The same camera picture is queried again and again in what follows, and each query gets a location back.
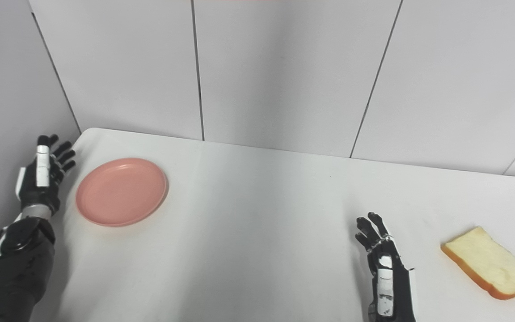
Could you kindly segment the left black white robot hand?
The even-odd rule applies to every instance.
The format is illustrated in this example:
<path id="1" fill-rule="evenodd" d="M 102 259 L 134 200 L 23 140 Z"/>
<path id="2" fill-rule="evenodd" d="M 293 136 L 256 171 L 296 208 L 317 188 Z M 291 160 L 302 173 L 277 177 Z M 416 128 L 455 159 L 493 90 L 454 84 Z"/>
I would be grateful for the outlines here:
<path id="1" fill-rule="evenodd" d="M 72 143 L 54 148 L 58 141 L 56 134 L 39 136 L 33 161 L 20 168 L 16 196 L 23 216 L 52 217 L 60 208 L 59 188 L 77 163 Z"/>

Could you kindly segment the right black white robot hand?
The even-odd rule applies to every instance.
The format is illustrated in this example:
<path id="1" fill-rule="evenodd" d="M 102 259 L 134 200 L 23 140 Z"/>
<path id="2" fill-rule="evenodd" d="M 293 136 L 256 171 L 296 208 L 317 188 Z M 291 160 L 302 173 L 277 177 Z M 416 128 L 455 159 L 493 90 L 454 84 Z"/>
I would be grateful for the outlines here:
<path id="1" fill-rule="evenodd" d="M 368 308 L 371 322 L 415 322 L 414 293 L 411 287 L 413 269 L 403 264 L 394 237 L 381 216 L 369 212 L 356 218 L 355 239 L 367 253 L 372 273 L 372 301 Z"/>

